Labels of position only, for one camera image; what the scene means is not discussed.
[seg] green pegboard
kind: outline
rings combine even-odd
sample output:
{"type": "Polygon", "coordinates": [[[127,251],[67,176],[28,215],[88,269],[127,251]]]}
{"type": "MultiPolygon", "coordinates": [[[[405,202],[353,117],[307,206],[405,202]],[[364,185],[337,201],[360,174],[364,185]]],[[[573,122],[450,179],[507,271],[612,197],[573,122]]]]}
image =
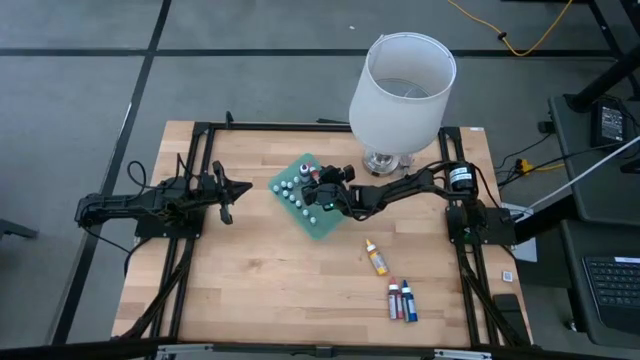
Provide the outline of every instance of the green pegboard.
{"type": "Polygon", "coordinates": [[[278,185],[278,187],[280,187],[280,183],[282,181],[293,182],[293,178],[295,176],[300,176],[300,165],[308,163],[311,163],[311,166],[315,167],[316,169],[320,169],[320,162],[316,158],[314,158],[313,155],[304,154],[298,160],[294,161],[293,164],[291,164],[284,171],[273,177],[271,181],[269,181],[268,187],[269,190],[271,190],[273,196],[278,198],[282,206],[287,209],[289,214],[293,216],[298,225],[300,225],[304,229],[309,237],[311,237],[313,240],[320,240],[331,233],[336,228],[336,226],[338,226],[338,224],[342,220],[344,220],[344,215],[342,215],[342,213],[337,210],[324,211],[319,205],[306,206],[304,204],[304,201],[302,200],[301,189],[304,186],[304,184],[302,183],[300,183],[298,186],[294,185],[293,190],[289,190],[289,194],[295,195],[296,200],[302,201],[302,207],[300,209],[298,209],[294,203],[290,202],[289,199],[285,199],[284,196],[282,196],[283,189],[280,189],[277,194],[273,192],[274,185],[278,185]],[[302,215],[302,210],[304,209],[309,210],[309,217],[304,217],[302,215]],[[317,220],[315,225],[311,225],[311,223],[309,222],[309,218],[311,218],[312,216],[317,220]]]}

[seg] blue bottle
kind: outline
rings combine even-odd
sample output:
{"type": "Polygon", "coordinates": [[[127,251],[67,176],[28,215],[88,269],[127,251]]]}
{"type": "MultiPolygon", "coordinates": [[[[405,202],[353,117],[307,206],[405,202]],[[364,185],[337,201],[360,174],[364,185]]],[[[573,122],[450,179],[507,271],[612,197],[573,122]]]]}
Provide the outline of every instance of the blue bottle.
{"type": "Polygon", "coordinates": [[[411,288],[407,284],[407,280],[402,282],[402,309],[404,310],[404,321],[418,321],[418,313],[416,312],[416,303],[411,293],[411,288]]]}

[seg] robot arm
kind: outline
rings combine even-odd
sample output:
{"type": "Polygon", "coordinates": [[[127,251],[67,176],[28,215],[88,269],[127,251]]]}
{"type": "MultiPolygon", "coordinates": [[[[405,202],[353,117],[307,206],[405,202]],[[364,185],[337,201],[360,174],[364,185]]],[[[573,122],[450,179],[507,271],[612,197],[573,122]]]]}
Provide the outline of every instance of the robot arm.
{"type": "Polygon", "coordinates": [[[317,204],[325,211],[339,210],[345,216],[364,221],[395,201],[419,193],[433,193],[447,200],[461,201],[469,211],[484,209],[478,200],[478,183],[473,164],[448,161],[427,165],[416,173],[392,181],[384,186],[350,185],[355,178],[351,165],[344,169],[333,166],[320,170],[317,182],[302,189],[305,204],[317,204]],[[434,174],[448,171],[451,190],[434,183],[434,174]]]}
{"type": "Polygon", "coordinates": [[[213,163],[214,175],[198,178],[198,186],[190,189],[191,179],[172,178],[138,195],[102,196],[90,194],[80,200],[75,221],[80,227],[91,227],[110,219],[154,217],[162,223],[180,227],[194,212],[220,204],[220,217],[225,224],[233,218],[228,206],[249,190],[251,183],[231,181],[224,175],[220,162],[213,163]]]}

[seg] wooden table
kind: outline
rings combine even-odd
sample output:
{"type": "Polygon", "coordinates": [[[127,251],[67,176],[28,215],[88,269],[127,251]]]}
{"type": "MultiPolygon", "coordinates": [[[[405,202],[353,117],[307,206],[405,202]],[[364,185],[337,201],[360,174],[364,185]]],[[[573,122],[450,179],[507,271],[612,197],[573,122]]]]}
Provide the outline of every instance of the wooden table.
{"type": "MultiPolygon", "coordinates": [[[[152,184],[173,176],[175,154],[186,157],[193,125],[167,123],[152,184]]],[[[461,132],[466,160],[483,170],[499,201],[484,130],[462,128],[461,132]]],[[[267,189],[271,177],[306,152],[322,164],[352,164],[356,184],[395,179],[365,172],[363,147],[351,133],[216,131],[212,159],[222,163],[231,180],[251,181],[253,188],[231,207],[233,225],[222,224],[217,206],[207,211],[194,251],[179,339],[469,346],[460,275],[444,217],[447,202],[433,194],[416,195],[389,205],[365,222],[347,219],[322,241],[310,240],[267,189]],[[376,276],[365,251],[367,238],[378,245],[392,274],[409,281],[417,323],[389,320],[389,277],[376,276]]],[[[412,169],[440,158],[436,140],[416,154],[412,169]]],[[[480,189],[480,198],[490,206],[484,187],[480,189]]],[[[114,335],[129,329],[156,295],[167,244],[168,239],[153,239],[131,259],[114,335]]],[[[512,258],[498,246],[483,250],[492,294],[515,293],[525,309],[512,258]],[[514,274],[514,282],[501,280],[504,270],[514,274]]],[[[482,306],[475,301],[480,336],[487,342],[482,306]]],[[[161,334],[168,332],[172,309],[169,299],[161,334]]]]}

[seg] bottle cap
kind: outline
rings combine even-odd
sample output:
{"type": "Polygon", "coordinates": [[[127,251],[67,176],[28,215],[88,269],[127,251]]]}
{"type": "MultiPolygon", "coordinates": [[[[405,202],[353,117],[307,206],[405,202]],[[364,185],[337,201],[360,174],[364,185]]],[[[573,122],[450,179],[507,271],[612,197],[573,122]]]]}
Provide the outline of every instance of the bottle cap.
{"type": "Polygon", "coordinates": [[[375,249],[376,249],[376,246],[373,245],[373,243],[371,243],[371,241],[369,241],[369,239],[367,239],[367,252],[373,251],[375,249]]]}
{"type": "Polygon", "coordinates": [[[398,290],[398,284],[396,283],[396,278],[394,278],[393,276],[391,277],[391,280],[389,280],[389,290],[398,290]]]}
{"type": "Polygon", "coordinates": [[[408,294],[411,292],[411,288],[409,287],[409,284],[407,284],[407,280],[403,280],[402,281],[402,293],[403,294],[408,294]]]}

